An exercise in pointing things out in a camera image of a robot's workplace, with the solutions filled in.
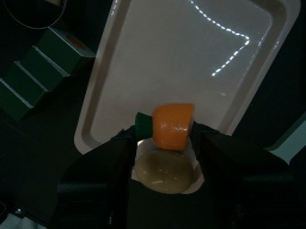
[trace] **black object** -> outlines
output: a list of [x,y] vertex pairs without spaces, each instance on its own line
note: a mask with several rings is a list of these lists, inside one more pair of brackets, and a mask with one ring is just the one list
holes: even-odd
[[86,11],[85,0],[62,0],[59,5],[46,0],[3,0],[3,3],[14,19],[32,29],[46,29],[58,23],[75,26]]
[[50,229],[126,228],[134,136],[131,127],[69,168]]
[[[256,144],[194,123],[190,135],[224,228],[306,228],[286,162]],[[69,168],[50,229],[127,228],[135,127],[122,131]]]
[[191,141],[221,228],[306,228],[306,205],[286,162],[256,144],[198,123]]

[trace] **white tray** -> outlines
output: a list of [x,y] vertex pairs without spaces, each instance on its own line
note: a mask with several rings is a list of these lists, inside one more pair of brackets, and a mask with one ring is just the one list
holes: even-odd
[[75,145],[89,152],[169,102],[226,134],[244,117],[300,0],[115,0]]

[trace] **dark surface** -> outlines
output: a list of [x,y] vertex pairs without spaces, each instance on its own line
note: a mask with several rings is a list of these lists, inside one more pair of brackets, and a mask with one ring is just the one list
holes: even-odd
[[[97,51],[110,1],[86,2],[86,16],[74,34]],[[306,4],[301,3],[301,16],[234,133],[236,137],[261,147],[276,142],[305,112]],[[2,4],[0,19],[3,75],[12,61],[36,44],[42,30],[19,26]],[[90,71],[75,78],[46,109],[27,120],[16,122],[0,111],[0,196],[10,198],[16,208],[43,222],[50,222],[55,208],[58,181],[69,165],[81,157],[74,132],[89,76]],[[214,228],[209,205],[206,185],[191,195],[169,196],[131,181],[130,228]]]

